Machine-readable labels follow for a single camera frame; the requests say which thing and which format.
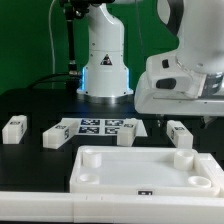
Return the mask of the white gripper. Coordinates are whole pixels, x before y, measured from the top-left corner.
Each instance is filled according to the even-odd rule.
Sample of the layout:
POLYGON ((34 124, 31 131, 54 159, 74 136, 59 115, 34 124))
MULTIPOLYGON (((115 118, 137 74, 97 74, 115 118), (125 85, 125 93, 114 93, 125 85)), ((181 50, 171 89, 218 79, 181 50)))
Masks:
POLYGON ((196 73, 174 53, 151 56, 134 98, 141 114, 224 116, 224 74, 196 73))

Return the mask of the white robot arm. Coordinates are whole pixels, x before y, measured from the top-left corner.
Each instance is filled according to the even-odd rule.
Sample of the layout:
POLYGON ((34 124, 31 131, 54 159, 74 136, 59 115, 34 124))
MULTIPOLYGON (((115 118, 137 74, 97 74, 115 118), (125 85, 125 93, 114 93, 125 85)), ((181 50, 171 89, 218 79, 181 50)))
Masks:
POLYGON ((147 59, 135 90, 123 62, 123 24, 106 9, 107 2, 125 1, 90 3, 79 95, 98 103, 132 95, 141 114, 224 116, 224 0, 156 0, 157 15, 179 45, 147 59))

